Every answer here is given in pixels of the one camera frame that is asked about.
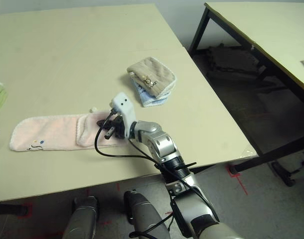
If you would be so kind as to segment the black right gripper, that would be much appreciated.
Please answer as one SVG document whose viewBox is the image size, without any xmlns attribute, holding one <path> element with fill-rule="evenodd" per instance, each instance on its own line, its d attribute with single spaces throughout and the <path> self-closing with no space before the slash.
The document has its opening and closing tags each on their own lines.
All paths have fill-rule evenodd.
<svg viewBox="0 0 304 239">
<path fill-rule="evenodd" d="M 113 120 L 99 120 L 96 124 L 107 130 L 105 133 L 105 139 L 110 139 L 113 135 L 118 139 L 125 139 L 125 126 L 122 116 L 116 116 Z"/>
</svg>

